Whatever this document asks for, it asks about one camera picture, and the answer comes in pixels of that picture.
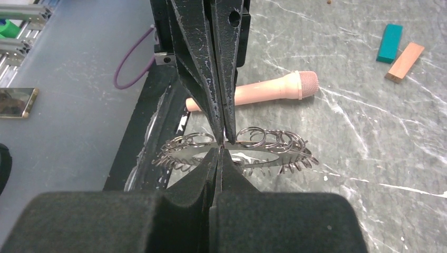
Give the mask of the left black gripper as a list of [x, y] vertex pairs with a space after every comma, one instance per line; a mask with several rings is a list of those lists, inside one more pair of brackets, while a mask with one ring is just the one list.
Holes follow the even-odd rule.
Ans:
[[156, 63], [177, 61], [181, 84], [206, 115], [217, 143], [223, 143], [225, 130], [228, 142], [234, 144], [235, 72], [246, 61], [250, 1], [150, 4], [157, 29]]

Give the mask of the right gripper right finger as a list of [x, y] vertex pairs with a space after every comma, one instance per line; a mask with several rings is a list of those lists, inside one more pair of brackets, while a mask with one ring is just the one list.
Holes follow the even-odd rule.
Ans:
[[327, 192], [261, 192], [220, 153], [209, 212], [210, 252], [367, 252], [346, 198]]

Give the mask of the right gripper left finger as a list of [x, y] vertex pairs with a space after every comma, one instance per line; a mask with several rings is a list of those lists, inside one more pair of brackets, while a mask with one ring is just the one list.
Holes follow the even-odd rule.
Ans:
[[40, 194], [1, 252], [208, 252], [218, 164], [212, 148], [165, 190]]

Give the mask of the metal disc with keyrings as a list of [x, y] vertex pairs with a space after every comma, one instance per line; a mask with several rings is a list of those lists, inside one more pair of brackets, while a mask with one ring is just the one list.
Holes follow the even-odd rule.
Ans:
[[[294, 173], [319, 165], [307, 140], [295, 132], [251, 126], [240, 130], [236, 137], [234, 144], [226, 142], [224, 147], [245, 175], [256, 169], [266, 174], [272, 167], [278, 167], [280, 174]], [[189, 171], [199, 165], [210, 149], [219, 147], [210, 133], [189, 133], [167, 141], [152, 164]]]

